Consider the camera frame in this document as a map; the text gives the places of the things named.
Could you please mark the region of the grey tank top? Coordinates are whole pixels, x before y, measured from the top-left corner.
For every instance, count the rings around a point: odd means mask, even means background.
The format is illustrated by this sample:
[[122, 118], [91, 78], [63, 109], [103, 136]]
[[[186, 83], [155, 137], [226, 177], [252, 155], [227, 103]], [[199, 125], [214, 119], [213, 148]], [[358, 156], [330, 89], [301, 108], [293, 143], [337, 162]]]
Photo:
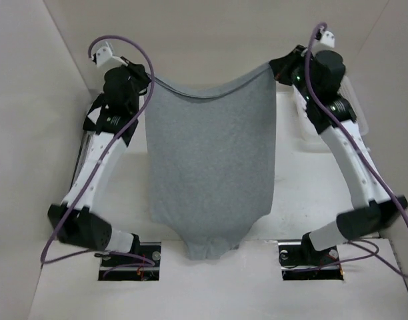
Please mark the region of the grey tank top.
[[192, 260], [218, 259], [271, 212], [276, 84], [268, 64], [192, 89], [158, 77], [145, 110], [149, 206]]

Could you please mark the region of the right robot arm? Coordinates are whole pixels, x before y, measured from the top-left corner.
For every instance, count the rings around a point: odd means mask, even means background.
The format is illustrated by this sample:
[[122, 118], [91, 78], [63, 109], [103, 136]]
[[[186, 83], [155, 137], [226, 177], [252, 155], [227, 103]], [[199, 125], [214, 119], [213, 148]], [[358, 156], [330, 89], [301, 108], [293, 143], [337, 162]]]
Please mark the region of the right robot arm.
[[392, 199], [371, 160], [350, 102], [340, 94], [345, 65], [340, 54], [323, 50], [315, 55], [297, 46], [288, 55], [271, 60], [275, 80], [291, 86], [305, 104], [308, 120], [332, 152], [347, 184], [352, 210], [334, 222], [302, 236], [301, 244], [280, 256], [295, 265], [323, 265], [336, 245], [385, 230], [408, 207], [404, 196]]

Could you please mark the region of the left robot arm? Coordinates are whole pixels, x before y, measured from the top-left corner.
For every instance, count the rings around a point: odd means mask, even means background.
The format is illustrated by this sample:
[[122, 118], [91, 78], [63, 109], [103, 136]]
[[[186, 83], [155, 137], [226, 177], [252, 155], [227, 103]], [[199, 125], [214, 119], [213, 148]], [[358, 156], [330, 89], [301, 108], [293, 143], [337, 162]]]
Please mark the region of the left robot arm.
[[90, 251], [117, 251], [128, 266], [140, 258], [138, 236], [115, 229], [96, 208], [138, 126], [140, 98], [150, 84], [144, 66], [129, 61], [104, 74], [103, 90], [83, 123], [90, 134], [83, 166], [61, 204], [52, 204], [47, 213], [52, 236], [60, 242]]

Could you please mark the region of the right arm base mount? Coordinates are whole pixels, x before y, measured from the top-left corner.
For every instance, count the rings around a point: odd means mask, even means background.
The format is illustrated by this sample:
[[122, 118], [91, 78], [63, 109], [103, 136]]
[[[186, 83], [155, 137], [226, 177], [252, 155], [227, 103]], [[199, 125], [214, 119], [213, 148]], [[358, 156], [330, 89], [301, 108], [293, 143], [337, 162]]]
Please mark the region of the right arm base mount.
[[343, 280], [337, 247], [306, 253], [300, 241], [278, 242], [284, 281]]

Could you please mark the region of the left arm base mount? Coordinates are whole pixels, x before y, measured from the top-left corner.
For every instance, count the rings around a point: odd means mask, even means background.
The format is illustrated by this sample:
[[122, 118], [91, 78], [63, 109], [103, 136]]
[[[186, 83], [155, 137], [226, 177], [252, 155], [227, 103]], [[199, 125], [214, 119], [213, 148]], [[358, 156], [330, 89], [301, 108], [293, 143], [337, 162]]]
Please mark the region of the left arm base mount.
[[141, 243], [140, 258], [95, 253], [100, 259], [99, 281], [158, 281], [161, 265], [161, 242]]

